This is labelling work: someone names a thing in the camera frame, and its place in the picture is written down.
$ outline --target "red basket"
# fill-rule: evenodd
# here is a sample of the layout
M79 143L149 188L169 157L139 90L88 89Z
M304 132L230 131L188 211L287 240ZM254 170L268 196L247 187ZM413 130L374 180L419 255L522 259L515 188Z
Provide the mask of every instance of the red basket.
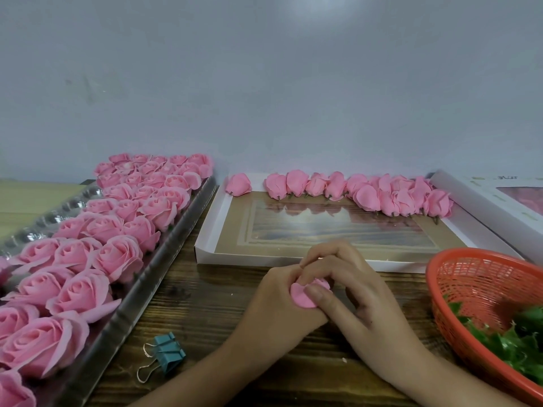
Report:
M543 304L543 269L488 250L452 248L430 260L426 282L439 331L468 368L519 400L543 406L543 387L494 356L447 305L460 301L461 315L471 317L477 327L488 324L503 332L520 308Z

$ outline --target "white cardboard box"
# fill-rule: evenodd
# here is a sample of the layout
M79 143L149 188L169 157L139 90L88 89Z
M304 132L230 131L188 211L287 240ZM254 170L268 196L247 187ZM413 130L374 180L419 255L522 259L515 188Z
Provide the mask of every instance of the white cardboard box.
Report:
M500 188L543 187L542 177L462 176L438 170L432 184L535 264L543 265L543 215Z
M263 181L267 174L247 174L251 180L253 191L264 191ZM194 249L198 264L240 265L252 267L279 267L299 263L302 257L270 257L246 256L240 254L215 253L219 236L227 217L230 202L233 197L224 191L226 180L217 190L213 203L202 225ZM504 243L492 231L475 220L470 214L459 206L453 207L453 214L443 222L468 247L479 247L493 250L513 257L520 257L507 243ZM402 261L368 260L376 271L424 273L425 263L408 263Z

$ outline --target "silver tray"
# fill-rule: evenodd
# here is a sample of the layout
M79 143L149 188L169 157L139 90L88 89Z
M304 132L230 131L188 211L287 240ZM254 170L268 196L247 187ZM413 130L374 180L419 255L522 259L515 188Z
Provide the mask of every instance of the silver tray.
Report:
M29 387L36 394L38 407L79 407L86 403L113 356L153 298L217 188L215 178L210 177L192 193L191 203L176 218L173 228L161 234L158 248L152 254L144 256L144 267L138 277L132 283L115 290L123 301L111 316L92 324L85 348L74 363L49 379L29 383ZM101 197L102 192L97 184L88 185L80 194L39 217L32 226L25 227L3 240L0 244L0 255L12 257L21 252L25 244L50 237L60 222L75 217L87 201ZM9 291L17 283L16 277L12 277L4 288L7 287Z

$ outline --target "wooden surface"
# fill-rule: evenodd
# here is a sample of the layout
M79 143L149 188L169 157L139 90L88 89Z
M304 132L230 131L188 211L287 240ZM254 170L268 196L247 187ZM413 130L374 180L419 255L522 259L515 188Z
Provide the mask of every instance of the wooden surface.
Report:
M158 370L146 384L136 369L147 363L142 346L172 331L187 353L173 375L190 368L227 338L267 269L196 265L194 242L204 217L188 238L156 295L94 390L89 407L125 406L164 383ZM433 320L424 276L383 273L411 326L432 352L452 359ZM261 406L413 406L374 375L333 326L310 334L231 403Z

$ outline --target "blue binder clip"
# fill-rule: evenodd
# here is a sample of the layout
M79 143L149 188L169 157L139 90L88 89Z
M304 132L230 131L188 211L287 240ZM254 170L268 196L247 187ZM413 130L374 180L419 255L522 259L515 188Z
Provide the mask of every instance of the blue binder clip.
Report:
M146 346L149 346L152 349L150 349L148 352ZM175 336L172 332L169 332L165 335L156 336L154 338L154 344L145 343L143 345L143 352L147 357L153 358L153 361L146 366L141 366L140 368L138 368L136 372L136 377L141 384L145 384L149 380L149 377L151 376L153 371L158 369L159 367L162 369L162 372L164 374L168 374L171 370L176 368L186 356L185 352L179 345L179 342L175 340ZM139 371L141 369L147 369L151 367L156 361L159 362L159 365L152 369L145 379L140 378Z

